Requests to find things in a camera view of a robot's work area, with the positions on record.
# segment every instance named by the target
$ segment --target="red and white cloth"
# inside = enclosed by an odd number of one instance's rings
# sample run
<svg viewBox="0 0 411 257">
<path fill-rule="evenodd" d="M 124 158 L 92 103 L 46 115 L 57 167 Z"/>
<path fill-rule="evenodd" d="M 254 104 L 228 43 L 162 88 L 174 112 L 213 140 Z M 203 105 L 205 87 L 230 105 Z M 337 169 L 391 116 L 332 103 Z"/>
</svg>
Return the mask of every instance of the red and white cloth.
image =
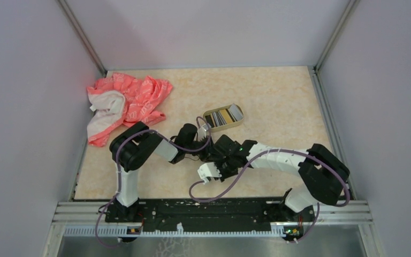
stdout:
<svg viewBox="0 0 411 257">
<path fill-rule="evenodd" d="M 98 79 L 94 87 L 87 88 L 90 108 L 97 110 L 87 125 L 89 144 L 106 145 L 111 131 L 121 124 L 131 127 L 138 121 L 152 125 L 165 120 L 165 114 L 154 109 L 171 90 L 169 81 L 150 76 L 137 79 L 115 72 L 110 78 Z"/>
</svg>

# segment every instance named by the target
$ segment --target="white wall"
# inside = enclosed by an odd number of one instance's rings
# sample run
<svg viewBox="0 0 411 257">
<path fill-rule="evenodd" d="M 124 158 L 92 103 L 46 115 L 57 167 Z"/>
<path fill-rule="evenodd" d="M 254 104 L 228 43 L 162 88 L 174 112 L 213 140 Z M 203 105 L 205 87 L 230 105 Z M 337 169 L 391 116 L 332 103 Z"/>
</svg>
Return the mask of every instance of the white wall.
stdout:
<svg viewBox="0 0 411 257">
<path fill-rule="evenodd" d="M 40 256 L 98 73 L 55 1 L 0 1 L 0 256 Z"/>
<path fill-rule="evenodd" d="M 411 1 L 361 1 L 321 76 L 387 256 L 411 256 Z"/>
<path fill-rule="evenodd" d="M 313 65 L 348 0 L 68 0 L 109 69 Z"/>
</svg>

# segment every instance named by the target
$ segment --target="table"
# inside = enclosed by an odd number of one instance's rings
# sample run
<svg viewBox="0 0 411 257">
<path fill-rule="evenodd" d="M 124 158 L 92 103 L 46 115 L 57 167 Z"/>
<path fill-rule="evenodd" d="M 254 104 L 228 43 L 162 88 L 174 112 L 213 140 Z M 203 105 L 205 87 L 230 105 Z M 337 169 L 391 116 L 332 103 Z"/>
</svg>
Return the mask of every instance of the table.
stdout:
<svg viewBox="0 0 411 257">
<path fill-rule="evenodd" d="M 321 143 L 330 149 L 323 118 L 314 93 L 308 68 L 229 67 L 212 69 L 130 70 L 124 72 L 137 78 L 150 75 L 169 80 L 171 94 L 156 110 L 167 119 L 151 126 L 166 137 L 177 135 L 184 123 L 196 124 L 195 117 L 206 110 L 236 103 L 245 120 L 233 128 L 215 132 L 242 143 L 256 140 L 268 146 L 305 149 Z M 111 133 L 105 147 L 88 146 L 74 198 L 109 199 L 116 192 L 115 164 L 109 143 L 127 128 L 121 126 Z M 170 164 L 152 155 L 139 173 L 138 191 L 141 198 L 187 198 L 188 188 L 200 180 L 197 169 L 202 163 L 184 159 Z M 212 182 L 198 185 L 193 194 L 212 197 L 224 191 L 232 182 Z M 301 184 L 300 178 L 268 169 L 248 169 L 225 197 L 281 196 L 286 190 Z"/>
</svg>

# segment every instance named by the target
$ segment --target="gray floor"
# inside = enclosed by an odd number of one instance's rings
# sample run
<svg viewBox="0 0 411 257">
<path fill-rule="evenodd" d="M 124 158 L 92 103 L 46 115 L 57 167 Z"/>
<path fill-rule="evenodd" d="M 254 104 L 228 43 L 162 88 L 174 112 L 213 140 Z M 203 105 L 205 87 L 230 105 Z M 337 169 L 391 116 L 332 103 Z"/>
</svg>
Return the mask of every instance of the gray floor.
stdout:
<svg viewBox="0 0 411 257">
<path fill-rule="evenodd" d="M 105 240 L 115 243 L 115 239 Z M 144 257 L 221 257 L 221 256 L 365 256 L 357 226 L 317 226 L 298 245 L 280 238 L 139 238 L 107 249 L 95 238 L 64 238 L 59 256 L 144 256 Z"/>
</svg>

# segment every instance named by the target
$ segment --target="robotic arm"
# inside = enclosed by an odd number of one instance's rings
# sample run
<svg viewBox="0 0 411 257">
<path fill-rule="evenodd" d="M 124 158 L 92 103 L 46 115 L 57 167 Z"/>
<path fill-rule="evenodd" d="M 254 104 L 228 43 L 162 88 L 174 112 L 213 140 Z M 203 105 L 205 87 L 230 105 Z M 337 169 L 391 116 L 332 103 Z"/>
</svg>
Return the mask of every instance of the robotic arm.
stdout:
<svg viewBox="0 0 411 257">
<path fill-rule="evenodd" d="M 207 143 L 205 135 L 207 127 L 197 128 L 193 124 L 185 124 L 175 137 L 174 143 L 181 149 L 175 147 L 165 140 L 157 132 L 144 133 L 125 145 L 122 143 L 143 130 L 149 129 L 142 122 L 138 122 L 130 127 L 123 134 L 114 139 L 110 145 L 113 160 L 119 147 L 122 147 L 119 154 L 121 174 L 118 183 L 121 183 L 120 194 L 114 204 L 124 215 L 134 215 L 138 205 L 138 170 L 155 153 L 172 164 L 183 160 L 188 149 L 198 149 Z M 242 144 L 232 141 L 228 136 L 222 135 L 215 143 L 210 140 L 210 144 L 201 151 L 192 152 L 193 156 L 198 156 L 205 164 L 197 170 L 204 183 L 214 180 L 224 181 L 235 176 L 239 169 L 248 164 L 260 153 L 270 151 L 254 159 L 249 165 L 250 168 L 270 168 L 289 172 L 302 178 L 304 184 L 286 192 L 284 207 L 287 216 L 294 216 L 308 206 L 321 202 L 326 205 L 335 205 L 339 200 L 343 187 L 340 181 L 324 167 L 320 167 L 315 161 L 300 156 L 274 150 L 276 148 L 265 146 L 254 140 L 245 140 Z M 346 181 L 349 170 L 330 151 L 320 144 L 313 144 L 310 149 L 299 150 L 297 152 L 313 156 L 330 166 Z"/>
</svg>

